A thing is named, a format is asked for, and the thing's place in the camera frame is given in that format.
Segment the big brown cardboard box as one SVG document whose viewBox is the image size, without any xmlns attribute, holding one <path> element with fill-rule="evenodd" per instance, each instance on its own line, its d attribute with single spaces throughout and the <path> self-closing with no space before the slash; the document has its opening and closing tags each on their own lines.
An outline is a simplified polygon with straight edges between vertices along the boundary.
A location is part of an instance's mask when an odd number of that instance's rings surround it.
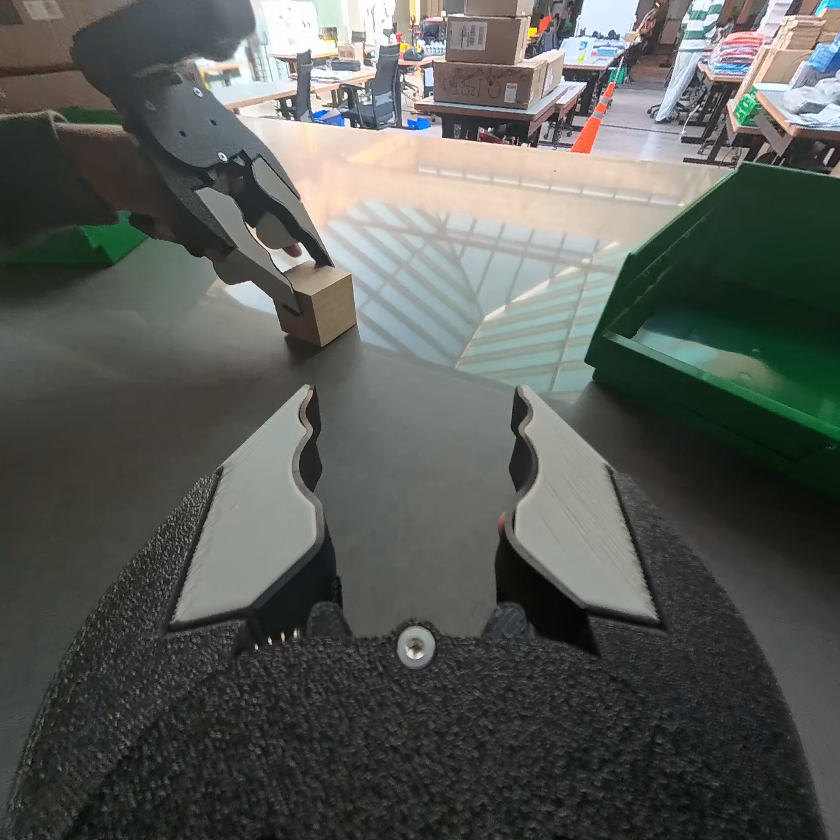
<svg viewBox="0 0 840 840">
<path fill-rule="evenodd" d="M 2 113 L 81 109 L 112 103 L 72 63 L 78 30 L 125 6 L 124 1 L 2 1 Z"/>
</svg>

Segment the labelled cardboard box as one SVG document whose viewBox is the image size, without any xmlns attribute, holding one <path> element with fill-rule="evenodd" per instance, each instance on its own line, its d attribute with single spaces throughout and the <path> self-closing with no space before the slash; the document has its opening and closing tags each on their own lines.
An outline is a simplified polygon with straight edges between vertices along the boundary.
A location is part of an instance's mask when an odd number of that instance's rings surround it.
<svg viewBox="0 0 840 840">
<path fill-rule="evenodd" d="M 445 59 L 466 64 L 514 66 L 524 58 L 529 24 L 527 16 L 449 17 Z"/>
</svg>

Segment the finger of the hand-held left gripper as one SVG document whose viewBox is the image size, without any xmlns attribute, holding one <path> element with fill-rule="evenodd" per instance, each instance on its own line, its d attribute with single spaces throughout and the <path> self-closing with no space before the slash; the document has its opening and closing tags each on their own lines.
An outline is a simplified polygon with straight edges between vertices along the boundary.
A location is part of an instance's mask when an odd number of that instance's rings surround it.
<svg viewBox="0 0 840 840">
<path fill-rule="evenodd" d="M 294 187 L 261 157 L 254 159 L 252 172 L 259 205 L 255 232 L 261 244 L 274 250 L 299 245 L 317 266 L 335 267 Z"/>
<path fill-rule="evenodd" d="M 211 187 L 196 191 L 196 197 L 233 242 L 232 250 L 224 258 L 213 260 L 219 278 L 228 285 L 253 282 L 277 305 L 299 315 L 300 306 L 289 279 L 251 232 L 234 198 Z"/>
</svg>

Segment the orange traffic cone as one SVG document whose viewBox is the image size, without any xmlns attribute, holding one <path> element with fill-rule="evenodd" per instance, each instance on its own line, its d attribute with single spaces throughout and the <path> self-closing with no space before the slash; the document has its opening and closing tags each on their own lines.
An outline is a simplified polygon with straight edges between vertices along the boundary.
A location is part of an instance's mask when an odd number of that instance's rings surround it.
<svg viewBox="0 0 840 840">
<path fill-rule="evenodd" d="M 590 154 L 592 152 L 596 136 L 602 126 L 603 118 L 606 116 L 607 110 L 612 104 L 615 87 L 616 83 L 614 81 L 611 81 L 607 85 L 604 94 L 594 108 L 593 114 L 588 118 L 579 136 L 572 144 L 570 153 Z"/>
</svg>

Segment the large scribbled cardboard box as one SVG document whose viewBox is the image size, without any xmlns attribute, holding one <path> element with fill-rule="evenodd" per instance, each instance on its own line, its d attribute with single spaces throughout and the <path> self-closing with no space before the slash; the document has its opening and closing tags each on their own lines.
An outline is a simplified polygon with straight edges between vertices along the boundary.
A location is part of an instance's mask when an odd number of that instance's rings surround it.
<svg viewBox="0 0 840 840">
<path fill-rule="evenodd" d="M 499 109 L 529 109 L 561 84 L 565 54 L 543 52 L 516 65 L 470 64 L 436 60 L 436 102 Z"/>
</svg>

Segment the green plastic bin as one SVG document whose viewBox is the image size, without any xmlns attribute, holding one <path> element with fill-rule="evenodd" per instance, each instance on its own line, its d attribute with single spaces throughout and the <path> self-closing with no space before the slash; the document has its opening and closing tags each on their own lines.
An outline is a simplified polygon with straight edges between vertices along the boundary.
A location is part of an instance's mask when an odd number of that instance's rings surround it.
<svg viewBox="0 0 840 840">
<path fill-rule="evenodd" d="M 58 112 L 70 125 L 84 129 L 117 127 L 115 111 L 69 108 Z M 42 264 L 53 266 L 111 266 L 140 245 L 145 236 L 133 227 L 126 211 L 117 211 L 119 220 L 109 225 L 80 225 L 42 235 L 14 251 L 2 255 L 9 265 Z"/>
<path fill-rule="evenodd" d="M 745 163 L 630 251 L 599 385 L 839 494 L 839 183 Z"/>
</svg>

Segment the large plain wooden cube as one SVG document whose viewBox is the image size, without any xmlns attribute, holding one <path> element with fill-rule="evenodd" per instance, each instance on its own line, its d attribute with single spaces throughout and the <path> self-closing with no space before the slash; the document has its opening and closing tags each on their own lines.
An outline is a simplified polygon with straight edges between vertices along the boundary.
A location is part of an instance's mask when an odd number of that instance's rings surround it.
<svg viewBox="0 0 840 840">
<path fill-rule="evenodd" d="M 340 267 L 306 261 L 286 272 L 300 307 L 294 313 L 276 304 L 282 331 L 316 348 L 349 331 L 357 323 L 351 273 Z"/>
</svg>

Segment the stack of flat cardboard boxes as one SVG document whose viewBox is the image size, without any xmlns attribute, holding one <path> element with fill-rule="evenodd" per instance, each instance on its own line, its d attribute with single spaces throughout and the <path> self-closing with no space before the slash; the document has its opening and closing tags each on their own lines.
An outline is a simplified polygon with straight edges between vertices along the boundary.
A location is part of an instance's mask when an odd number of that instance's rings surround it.
<svg viewBox="0 0 840 840">
<path fill-rule="evenodd" d="M 743 81 L 743 91 L 749 91 L 759 83 L 790 82 L 801 63 L 813 52 L 825 25 L 822 17 L 784 17 L 776 36 L 759 47 Z"/>
</svg>

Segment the wooden table with clutter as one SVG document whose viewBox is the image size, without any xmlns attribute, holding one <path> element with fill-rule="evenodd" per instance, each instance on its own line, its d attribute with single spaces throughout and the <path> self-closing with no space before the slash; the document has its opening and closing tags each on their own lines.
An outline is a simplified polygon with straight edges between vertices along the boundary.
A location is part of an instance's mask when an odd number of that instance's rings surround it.
<svg viewBox="0 0 840 840">
<path fill-rule="evenodd" d="M 741 124 L 730 100 L 726 106 L 727 146 L 746 149 L 742 162 L 758 162 L 797 170 L 838 176 L 838 129 L 807 127 L 793 122 L 782 107 L 782 88 L 759 86 L 756 99 L 760 111 L 754 125 Z"/>
</svg>

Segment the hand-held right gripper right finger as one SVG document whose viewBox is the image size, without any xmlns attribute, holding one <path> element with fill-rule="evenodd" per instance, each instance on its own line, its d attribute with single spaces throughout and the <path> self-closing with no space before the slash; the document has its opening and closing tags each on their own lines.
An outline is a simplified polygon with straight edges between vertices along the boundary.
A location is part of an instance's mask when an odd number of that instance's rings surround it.
<svg viewBox="0 0 840 840">
<path fill-rule="evenodd" d="M 497 602 L 528 630 L 598 655 L 593 621 L 660 629 L 616 474 L 533 389 L 513 395 L 512 508 L 500 518 Z"/>
</svg>

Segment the black office chair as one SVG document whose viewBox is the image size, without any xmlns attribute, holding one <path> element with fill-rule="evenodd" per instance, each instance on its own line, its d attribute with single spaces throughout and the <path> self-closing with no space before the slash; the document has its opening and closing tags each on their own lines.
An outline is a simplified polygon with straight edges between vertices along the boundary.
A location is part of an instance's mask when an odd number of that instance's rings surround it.
<svg viewBox="0 0 840 840">
<path fill-rule="evenodd" d="M 292 116 L 295 121 L 314 123 L 312 114 L 312 52 L 307 49 L 297 54 L 297 88 L 292 104 Z"/>
<path fill-rule="evenodd" d="M 349 88 L 348 108 L 340 113 L 351 128 L 383 130 L 402 126 L 402 106 L 398 89 L 398 65 L 401 50 L 397 44 L 380 48 L 375 74 L 364 89 Z"/>
</svg>

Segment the person's left forearm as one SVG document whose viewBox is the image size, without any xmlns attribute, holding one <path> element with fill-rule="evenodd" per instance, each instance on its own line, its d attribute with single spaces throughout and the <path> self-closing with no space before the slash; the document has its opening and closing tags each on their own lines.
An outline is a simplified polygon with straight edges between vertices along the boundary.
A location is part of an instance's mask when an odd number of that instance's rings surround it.
<svg viewBox="0 0 840 840">
<path fill-rule="evenodd" d="M 54 111 L 1 118 L 1 250 L 80 225 L 109 225 L 119 213 L 98 197 L 64 155 Z"/>
</svg>

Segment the stack of folded clothes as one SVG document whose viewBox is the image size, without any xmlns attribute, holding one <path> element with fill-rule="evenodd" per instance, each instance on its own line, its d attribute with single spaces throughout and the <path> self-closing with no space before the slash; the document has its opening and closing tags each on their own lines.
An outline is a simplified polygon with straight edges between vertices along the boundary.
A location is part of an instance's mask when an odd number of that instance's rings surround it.
<svg viewBox="0 0 840 840">
<path fill-rule="evenodd" d="M 766 42 L 760 31 L 734 32 L 719 40 L 707 61 L 711 75 L 743 77 Z"/>
</svg>

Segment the pile of grey bagged clothes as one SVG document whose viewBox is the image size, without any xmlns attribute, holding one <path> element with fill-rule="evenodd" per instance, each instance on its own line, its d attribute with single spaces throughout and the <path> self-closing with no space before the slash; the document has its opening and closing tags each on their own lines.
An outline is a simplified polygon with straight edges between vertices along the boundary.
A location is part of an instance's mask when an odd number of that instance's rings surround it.
<svg viewBox="0 0 840 840">
<path fill-rule="evenodd" d="M 817 114 L 839 106 L 839 71 L 831 75 L 803 63 L 787 84 L 782 107 L 793 114 Z"/>
</svg>

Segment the person's left hand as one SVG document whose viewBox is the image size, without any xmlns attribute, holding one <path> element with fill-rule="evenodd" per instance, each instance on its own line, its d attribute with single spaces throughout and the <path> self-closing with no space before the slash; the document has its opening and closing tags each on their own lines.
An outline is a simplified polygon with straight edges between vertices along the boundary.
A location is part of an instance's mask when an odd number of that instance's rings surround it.
<svg viewBox="0 0 840 840">
<path fill-rule="evenodd" d="M 183 247 L 179 205 L 158 172 L 118 127 L 58 128 L 62 151 L 93 192 L 117 211 L 130 215 L 141 233 Z"/>
</svg>

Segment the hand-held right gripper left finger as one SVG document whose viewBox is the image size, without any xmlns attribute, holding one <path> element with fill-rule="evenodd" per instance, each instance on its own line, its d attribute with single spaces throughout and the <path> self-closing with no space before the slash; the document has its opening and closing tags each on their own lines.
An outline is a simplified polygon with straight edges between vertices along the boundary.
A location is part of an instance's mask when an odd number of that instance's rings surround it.
<svg viewBox="0 0 840 840">
<path fill-rule="evenodd" d="M 320 499 L 319 397 L 299 388 L 217 470 L 172 627 L 304 627 L 339 589 Z"/>
</svg>

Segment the long wooden desk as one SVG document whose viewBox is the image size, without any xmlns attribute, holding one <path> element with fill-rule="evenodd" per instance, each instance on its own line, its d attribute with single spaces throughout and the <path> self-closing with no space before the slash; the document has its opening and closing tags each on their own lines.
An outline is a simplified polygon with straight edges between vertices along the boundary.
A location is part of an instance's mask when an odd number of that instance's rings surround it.
<svg viewBox="0 0 840 840">
<path fill-rule="evenodd" d="M 339 109 L 341 93 L 350 95 L 362 91 L 374 78 L 375 69 L 368 66 L 358 71 L 314 69 L 309 78 L 310 110 Z M 231 87 L 221 87 L 213 94 L 226 109 L 236 113 L 269 102 L 283 119 L 303 122 L 313 120 L 313 117 L 301 116 L 296 79 L 242 82 Z"/>
</svg>

